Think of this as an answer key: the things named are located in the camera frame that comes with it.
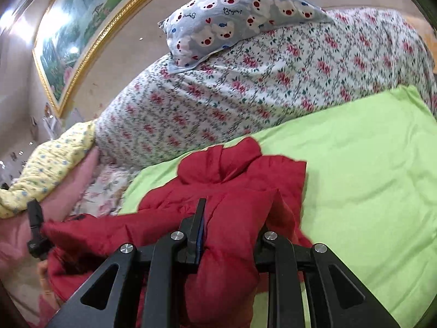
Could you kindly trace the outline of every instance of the red puffer jacket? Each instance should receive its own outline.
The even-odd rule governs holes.
[[[178,176],[149,191],[136,214],[47,222],[43,233],[56,245],[49,254],[53,290],[67,300],[121,244],[156,242],[206,198],[204,254],[198,273],[185,281],[181,323],[249,327],[260,284],[253,250],[264,223],[293,243],[311,246],[299,229],[305,167],[285,156],[263,156],[258,143],[245,138],[234,147],[217,145],[184,158]]]

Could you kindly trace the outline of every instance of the silver bolt head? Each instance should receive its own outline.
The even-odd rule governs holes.
[[[276,232],[272,232],[271,230],[264,233],[264,238],[266,238],[268,241],[274,241],[277,238]]]
[[[183,237],[184,234],[178,230],[171,234],[171,239],[173,239],[174,241],[180,241]]]
[[[132,244],[130,244],[130,243],[126,243],[126,244],[123,244],[121,247],[120,247],[120,251],[123,253],[123,254],[129,254],[131,251],[133,251],[134,250],[134,246],[132,245]]]
[[[318,253],[326,253],[326,251],[328,250],[328,247],[325,244],[322,243],[317,243],[314,246],[314,249],[316,250],[316,252]]]

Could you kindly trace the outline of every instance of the yellow floral fabric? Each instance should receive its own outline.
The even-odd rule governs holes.
[[[9,190],[0,190],[0,218],[15,216],[35,198],[44,199],[87,154],[95,140],[94,121],[76,123],[58,139],[39,145]]]

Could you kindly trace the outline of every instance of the pink floral pattern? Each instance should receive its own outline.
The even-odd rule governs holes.
[[[412,84],[437,115],[433,59],[400,13],[328,12],[332,24],[243,40],[169,75],[169,55],[136,77],[96,123],[105,162],[147,167],[292,118]]]
[[[95,181],[86,189],[72,215],[88,213],[95,217],[118,214],[122,208],[122,195],[138,171],[114,164],[100,165]]]

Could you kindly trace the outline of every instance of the pillowcase with bear print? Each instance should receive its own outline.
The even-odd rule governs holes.
[[[191,0],[158,26],[167,35],[172,56],[168,72],[175,74],[261,32],[331,21],[306,0]]]

